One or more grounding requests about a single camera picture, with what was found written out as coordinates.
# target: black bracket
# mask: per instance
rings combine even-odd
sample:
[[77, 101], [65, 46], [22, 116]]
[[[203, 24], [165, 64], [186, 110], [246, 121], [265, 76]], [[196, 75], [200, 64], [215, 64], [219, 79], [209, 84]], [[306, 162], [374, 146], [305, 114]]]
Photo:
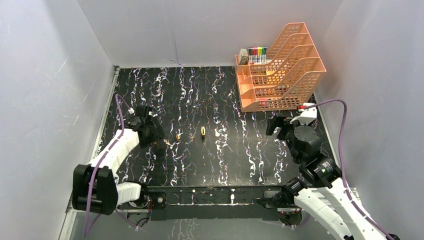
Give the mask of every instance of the black bracket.
[[[73, 171], [72, 183], [72, 207], [77, 210], [85, 211], [87, 208], [87, 200], [90, 186], [90, 179], [93, 174], [96, 174], [94, 185], [92, 188], [90, 212], [97, 214], [110, 215], [114, 212], [118, 204], [118, 190], [115, 184], [112, 170], [107, 166], [99, 168], [96, 173], [93, 173], [94, 167], [91, 165], [79, 164]], [[138, 183], [143, 189], [147, 187], [141, 182]], [[144, 199], [142, 190], [140, 200]]]

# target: gold object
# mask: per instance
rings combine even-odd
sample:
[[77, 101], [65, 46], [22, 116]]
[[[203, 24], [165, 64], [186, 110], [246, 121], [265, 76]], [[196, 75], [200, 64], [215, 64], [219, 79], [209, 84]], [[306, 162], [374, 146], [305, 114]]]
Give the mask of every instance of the gold object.
[[205, 135], [206, 135], [206, 129], [204, 126], [201, 127], [201, 139], [204, 140], [205, 139]]

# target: gray wall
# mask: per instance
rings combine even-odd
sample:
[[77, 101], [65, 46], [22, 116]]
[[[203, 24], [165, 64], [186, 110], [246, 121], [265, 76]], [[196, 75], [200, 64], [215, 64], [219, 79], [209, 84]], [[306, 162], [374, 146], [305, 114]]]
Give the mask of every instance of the gray wall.
[[0, 239], [57, 239], [113, 66], [76, 0], [0, 1]]
[[[423, 239], [424, 1], [344, 0], [318, 51], [319, 100], [348, 106], [347, 178], [372, 217], [401, 239]], [[324, 106], [337, 146], [342, 105]]]
[[320, 42], [342, 0], [78, 0], [114, 65], [234, 65], [241, 48], [271, 46], [287, 23]]

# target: black marble-pattern table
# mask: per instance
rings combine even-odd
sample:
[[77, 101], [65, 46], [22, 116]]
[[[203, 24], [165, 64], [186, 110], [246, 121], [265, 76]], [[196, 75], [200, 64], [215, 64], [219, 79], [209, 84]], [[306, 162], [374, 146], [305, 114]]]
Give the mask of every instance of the black marble-pattern table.
[[[285, 142], [265, 135], [274, 113], [240, 111], [231, 66], [125, 68], [119, 71], [115, 93], [132, 107], [154, 106], [166, 135], [166, 149], [136, 147], [130, 153], [118, 171], [119, 183], [135, 179], [149, 186], [258, 186], [284, 184], [299, 175]], [[323, 140], [321, 150], [333, 156], [319, 115], [313, 127]], [[98, 151], [119, 128], [113, 98]]]

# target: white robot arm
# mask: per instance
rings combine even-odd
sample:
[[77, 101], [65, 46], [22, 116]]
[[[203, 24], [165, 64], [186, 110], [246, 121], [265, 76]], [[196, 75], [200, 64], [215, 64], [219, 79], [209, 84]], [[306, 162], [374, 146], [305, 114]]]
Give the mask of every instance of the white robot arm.
[[[141, 148], [163, 139], [165, 136], [160, 123], [153, 117], [152, 108], [137, 107], [135, 116], [118, 130], [115, 137], [87, 165], [78, 165], [73, 172], [72, 207], [86, 210], [88, 189], [92, 188], [90, 212], [110, 215], [123, 203], [139, 201], [144, 203], [146, 186], [139, 181], [129, 181], [116, 185], [117, 171], [128, 154], [137, 146]], [[95, 182], [90, 186], [90, 178], [95, 174]]]
[[309, 107], [311, 105], [305, 103], [299, 107], [300, 115], [296, 117], [277, 113], [268, 120], [266, 135], [270, 136], [277, 127], [281, 128], [277, 138], [286, 141], [293, 161], [300, 164], [302, 176], [317, 188], [336, 212], [298, 178], [293, 178], [282, 187], [281, 200], [306, 210], [338, 240], [399, 240], [393, 234], [386, 236], [368, 221], [372, 218], [351, 190], [344, 187], [342, 171], [336, 162], [321, 153], [321, 139], [309, 126], [317, 117], [317, 111], [315, 107]]

